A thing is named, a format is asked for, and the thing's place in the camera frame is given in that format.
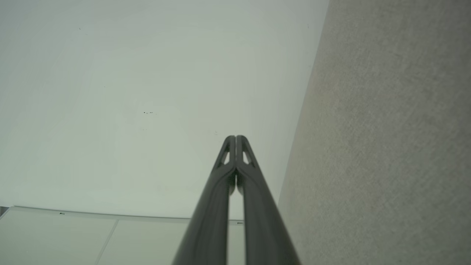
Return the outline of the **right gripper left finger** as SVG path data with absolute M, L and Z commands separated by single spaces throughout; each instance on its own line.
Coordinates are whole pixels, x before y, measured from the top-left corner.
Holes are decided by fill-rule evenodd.
M 236 137 L 222 144 L 173 260 L 174 265 L 225 265 L 229 198 L 236 184 Z

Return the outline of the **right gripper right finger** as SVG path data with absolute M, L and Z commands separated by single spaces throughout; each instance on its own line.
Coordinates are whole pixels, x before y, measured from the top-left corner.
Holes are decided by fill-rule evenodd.
M 237 136 L 236 150 L 237 188 L 244 205 L 246 264 L 301 264 L 245 136 Z

